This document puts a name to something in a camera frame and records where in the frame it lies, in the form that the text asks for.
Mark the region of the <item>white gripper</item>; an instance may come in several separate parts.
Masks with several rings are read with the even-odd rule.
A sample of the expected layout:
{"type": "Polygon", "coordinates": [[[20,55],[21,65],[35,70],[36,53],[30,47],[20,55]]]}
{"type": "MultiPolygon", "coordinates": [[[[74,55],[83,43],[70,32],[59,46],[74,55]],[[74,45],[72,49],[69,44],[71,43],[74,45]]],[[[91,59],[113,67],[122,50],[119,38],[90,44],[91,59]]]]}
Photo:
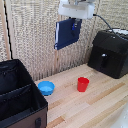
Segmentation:
{"type": "Polygon", "coordinates": [[[58,13],[63,16],[68,16],[74,19],[72,30],[74,31],[79,26],[81,27],[81,19],[91,19],[93,17],[95,5],[91,2],[80,2],[77,5],[69,4],[68,2],[60,2],[58,13]]]}

